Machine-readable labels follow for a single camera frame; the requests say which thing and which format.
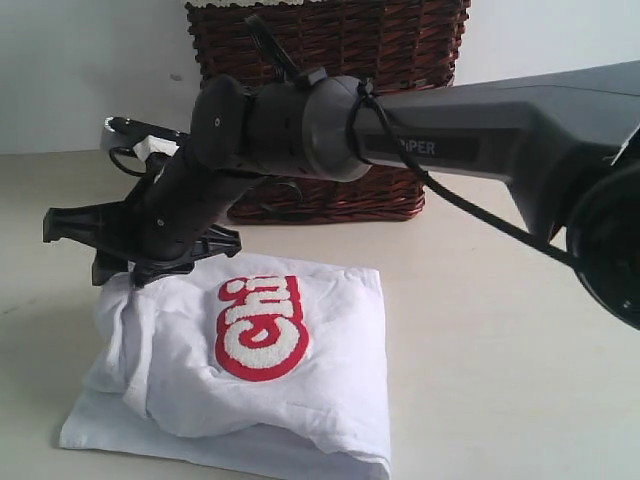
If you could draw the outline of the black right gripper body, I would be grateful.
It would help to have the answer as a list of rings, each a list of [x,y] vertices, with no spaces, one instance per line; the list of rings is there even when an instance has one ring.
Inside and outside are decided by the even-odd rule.
[[[140,259],[178,258],[259,181],[251,172],[211,170],[189,147],[179,148],[119,201],[113,243],[96,249],[94,278],[108,280]]]

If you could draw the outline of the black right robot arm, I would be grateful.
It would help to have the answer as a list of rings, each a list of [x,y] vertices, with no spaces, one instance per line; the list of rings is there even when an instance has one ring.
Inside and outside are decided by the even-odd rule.
[[[379,95],[323,69],[257,89],[201,90],[177,151],[125,199],[52,208],[45,242],[96,252],[92,281],[136,286],[240,251],[219,218],[269,177],[351,182],[407,168],[478,220],[572,269],[608,313],[639,324],[639,65],[626,62]]]

